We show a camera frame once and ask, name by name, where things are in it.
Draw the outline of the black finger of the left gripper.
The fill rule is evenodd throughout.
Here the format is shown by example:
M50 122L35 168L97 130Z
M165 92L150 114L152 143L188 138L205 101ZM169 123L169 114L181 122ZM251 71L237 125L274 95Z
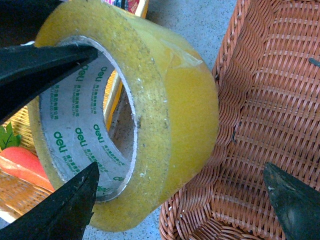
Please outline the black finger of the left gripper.
M92 46L8 46L0 50L0 122L98 57Z

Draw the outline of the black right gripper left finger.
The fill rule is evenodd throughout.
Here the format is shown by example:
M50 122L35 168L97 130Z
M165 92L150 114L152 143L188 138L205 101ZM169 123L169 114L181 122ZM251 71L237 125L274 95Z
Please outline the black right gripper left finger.
M93 216L100 173L96 162L0 231L2 240L81 240Z

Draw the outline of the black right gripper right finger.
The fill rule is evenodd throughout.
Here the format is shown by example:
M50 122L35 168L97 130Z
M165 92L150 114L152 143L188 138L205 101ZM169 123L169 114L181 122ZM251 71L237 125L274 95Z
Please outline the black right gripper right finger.
M320 238L320 193L271 162L263 180L287 240Z

